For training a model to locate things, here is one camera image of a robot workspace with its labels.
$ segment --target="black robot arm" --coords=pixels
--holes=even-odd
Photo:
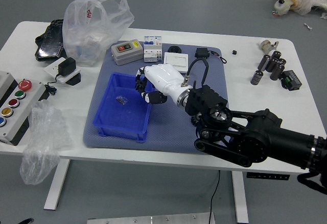
[[[281,128],[282,120],[269,109],[255,113],[230,111],[227,100],[203,85],[190,90],[185,111],[192,116],[197,150],[250,167],[267,157],[309,169],[299,182],[327,194],[327,140]],[[243,126],[233,118],[247,120]],[[322,186],[307,178],[321,174]]]

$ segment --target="metal plate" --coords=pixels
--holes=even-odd
[[[87,221],[87,224],[207,224],[208,221],[209,212],[178,215],[123,217],[110,219],[89,219]],[[210,224],[215,223],[215,215],[212,213]]]

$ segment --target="black cable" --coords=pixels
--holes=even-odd
[[[227,63],[227,60],[225,58],[223,58],[222,56],[220,56],[217,52],[215,52],[215,51],[208,51],[208,52],[211,55],[214,55],[214,56],[218,57],[223,64]]]
[[[21,222],[18,223],[18,224],[29,224],[29,223],[32,223],[33,221],[34,221],[33,218],[28,218],[28,219],[26,219],[26,220],[21,221]]]
[[[219,182],[220,182],[220,170],[219,170],[218,172],[219,172],[219,176],[218,176],[217,186],[216,186],[216,189],[215,189],[214,194],[213,194],[213,196],[211,197],[211,201],[210,201],[209,224],[210,224],[210,221],[211,221],[211,212],[212,212],[212,209],[213,209],[213,199],[214,199],[214,196],[215,196],[215,194],[216,194],[216,191],[217,191],[217,189],[218,189],[218,185],[219,185]]]
[[[324,188],[323,186],[320,186],[318,183],[316,183],[314,181],[307,180],[308,178],[316,177],[317,175],[319,175],[319,174],[315,173],[315,172],[303,173],[303,174],[300,174],[297,176],[297,180],[298,180],[298,182],[302,183],[303,185],[305,185],[313,190],[316,190],[323,194],[327,194],[326,188]]]
[[[56,82],[57,82],[57,77],[58,77],[59,75],[60,75],[60,74],[57,74],[57,75],[55,76],[55,81],[54,81],[54,82],[48,82],[46,85],[44,85],[44,86],[45,86],[45,90],[46,90],[47,92],[49,92],[49,94],[51,94],[51,95],[55,95],[56,92],[57,92],[57,89],[56,89],[54,86],[50,86],[49,84],[54,84],[54,83],[56,83]]]
[[[197,59],[195,59],[195,60],[190,64],[190,67],[188,68],[188,72],[186,73],[186,76],[190,76],[190,72],[191,72],[191,69],[192,69],[193,65],[194,65],[196,62],[200,61],[200,60],[202,60],[203,63],[204,63],[204,65],[205,65],[205,71],[204,71],[203,78],[202,78],[202,82],[201,82],[201,84],[203,85],[203,84],[204,84],[204,81],[205,81],[205,79],[206,79],[206,76],[207,76],[207,74],[208,74],[208,71],[209,71],[209,64],[208,64],[208,62],[207,62],[207,60],[206,60],[205,58],[197,58]]]

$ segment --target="white table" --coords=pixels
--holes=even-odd
[[[10,72],[17,80],[29,78],[43,83],[51,82],[52,78],[43,71],[49,63],[37,62],[34,56],[37,50],[35,37],[44,33],[48,25],[49,23],[46,22],[21,22],[0,51],[1,70]],[[144,29],[128,29],[121,40],[142,40],[146,35],[162,36],[165,43],[219,48],[228,61],[224,67],[231,110],[255,112],[269,108],[271,112],[283,119],[282,128],[326,136],[307,79],[291,41]],[[279,41],[278,50],[287,60],[286,69],[294,70],[302,82],[300,90],[285,90],[278,81],[270,80],[267,74],[259,85],[250,84],[250,79],[264,54],[258,43],[264,39],[269,39],[271,42]],[[237,50],[236,55],[232,54],[233,50]],[[73,141],[70,149],[59,152],[62,160],[57,167],[55,178],[59,177],[61,181],[53,181],[56,191],[61,189],[70,159],[232,170],[235,177],[242,176],[241,171],[284,174],[307,172],[271,158],[263,163],[253,164],[250,168],[242,168],[209,155],[87,148],[82,140],[83,130],[100,68],[101,63],[96,63],[92,67],[81,67],[81,83],[75,86],[56,84],[57,94],[49,97],[54,106],[62,111]],[[29,140],[30,133],[27,131],[18,146],[0,143],[0,153],[21,155]]]

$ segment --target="table leg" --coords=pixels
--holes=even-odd
[[[60,159],[60,162],[57,165],[57,169],[52,180],[48,197],[45,201],[45,210],[56,210],[62,185],[65,181],[66,173],[69,167],[69,162],[70,159]]]
[[[236,221],[238,224],[249,223],[245,199],[243,173],[241,171],[232,171],[231,177],[234,189]]]

